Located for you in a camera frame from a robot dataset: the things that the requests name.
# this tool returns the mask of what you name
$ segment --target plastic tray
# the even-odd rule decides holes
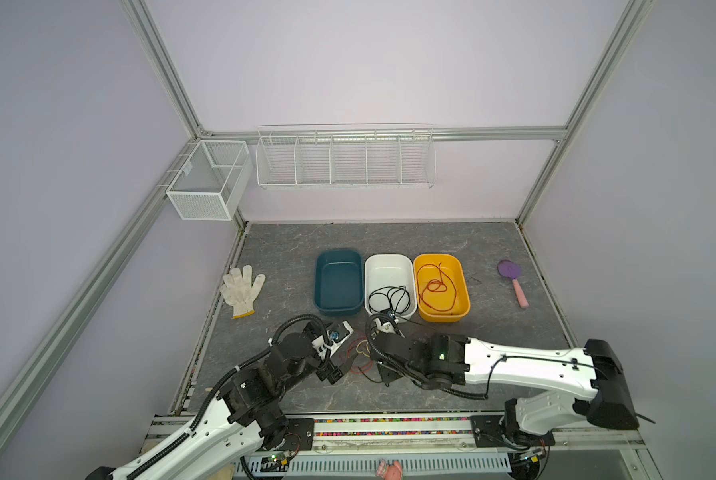
[[[371,315],[378,311],[382,311],[390,307],[387,298],[383,295],[373,295],[371,293],[377,289],[388,286],[404,286],[409,292],[409,308],[399,315],[401,319],[410,319],[411,315],[416,312],[416,283],[414,282],[414,265],[406,255],[400,254],[380,254],[371,255],[365,261],[364,275],[365,288],[363,289],[363,307],[365,311]],[[386,289],[385,293],[391,293],[393,304],[403,308],[406,306],[405,295],[397,290]]]
[[[327,250],[315,262],[315,306],[328,316],[354,315],[363,306],[363,259],[354,250]]]
[[[426,264],[440,265],[441,271],[448,275],[451,280],[444,278],[444,284],[449,287],[445,293],[424,292],[425,285],[430,280],[439,279],[440,273],[433,266],[425,266]],[[414,259],[414,277],[415,285],[419,293],[425,295],[425,300],[430,305],[438,309],[449,308],[453,303],[453,307],[447,312],[438,312],[432,310],[419,300],[421,295],[417,293],[419,300],[419,316],[428,322],[458,322],[470,312],[470,296],[467,293],[467,283],[465,283],[465,272],[461,269],[461,264],[457,257],[447,254],[422,254]],[[451,281],[456,287],[456,297],[454,289],[451,288]]]

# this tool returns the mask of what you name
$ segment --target wire mesh basket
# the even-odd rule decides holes
[[[245,141],[200,140],[166,190],[185,220],[232,220],[251,177]]]
[[[264,188],[432,187],[432,130],[263,135],[257,180]]]

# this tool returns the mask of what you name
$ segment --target mounting plate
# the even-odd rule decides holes
[[[283,446],[280,450],[296,450],[296,443],[299,443],[299,451],[312,450],[315,437],[314,418],[289,418],[289,425],[286,426],[286,436],[283,438]]]
[[[501,425],[501,415],[473,415],[470,417],[472,425],[472,435],[475,438],[475,446],[484,447],[503,447],[500,442],[505,434],[505,428]],[[535,436],[524,434],[520,437],[520,444],[532,447],[541,447],[542,440],[545,446],[555,445],[555,437],[552,432],[548,432],[543,436]]]

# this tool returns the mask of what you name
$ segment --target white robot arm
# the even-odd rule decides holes
[[[302,321],[308,322],[304,332],[279,340],[284,330]],[[442,389],[473,400],[486,399],[492,382],[545,389],[535,397],[505,403],[503,421],[485,434],[498,437],[498,442],[540,445],[552,428],[585,419],[604,428],[639,426],[621,364],[602,340],[566,350],[502,346],[441,333],[421,342],[403,337],[393,319],[382,313],[369,318],[366,331],[372,359],[387,386],[404,376],[421,389]],[[341,366],[331,357],[352,333],[347,322],[326,328],[313,315],[285,322],[269,349],[219,380],[185,428],[127,465],[101,467],[86,480],[205,478],[260,448],[280,449],[287,419],[279,400],[313,372],[321,380],[337,382],[354,357]],[[485,384],[485,391],[451,388],[465,384]]]

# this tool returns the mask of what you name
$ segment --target pink brush handle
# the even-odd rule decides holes
[[[517,283],[517,278],[512,279],[512,286],[515,287],[515,296],[521,308],[528,308],[528,300],[526,300],[526,295],[523,293],[521,284]]]

